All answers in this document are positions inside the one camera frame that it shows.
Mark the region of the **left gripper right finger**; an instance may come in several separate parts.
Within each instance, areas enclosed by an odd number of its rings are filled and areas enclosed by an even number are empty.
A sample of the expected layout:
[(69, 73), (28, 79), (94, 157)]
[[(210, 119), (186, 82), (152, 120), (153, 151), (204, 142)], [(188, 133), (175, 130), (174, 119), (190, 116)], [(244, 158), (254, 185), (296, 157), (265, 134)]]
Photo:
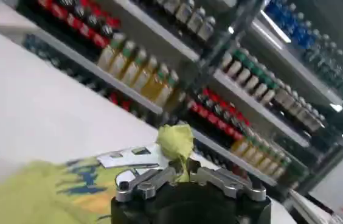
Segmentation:
[(199, 160), (189, 158), (187, 160), (189, 180), (199, 186), (214, 186), (223, 195), (237, 199), (244, 194), (252, 201), (265, 201), (267, 199), (266, 188), (262, 186), (260, 180), (254, 184), (232, 172), (220, 168), (212, 163), (205, 161), (201, 164)]

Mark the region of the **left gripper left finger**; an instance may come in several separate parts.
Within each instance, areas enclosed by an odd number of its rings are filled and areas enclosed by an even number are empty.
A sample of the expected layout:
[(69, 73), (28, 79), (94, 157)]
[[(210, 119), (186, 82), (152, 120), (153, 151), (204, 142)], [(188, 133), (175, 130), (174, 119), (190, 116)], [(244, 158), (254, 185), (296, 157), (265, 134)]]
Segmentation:
[(173, 182), (176, 177), (176, 169), (167, 167), (163, 170), (150, 169), (134, 178), (131, 181), (122, 181), (119, 183), (115, 199), (118, 202), (128, 202), (134, 197), (134, 194), (139, 194), (144, 200), (151, 199), (156, 196), (156, 192), (165, 183)]

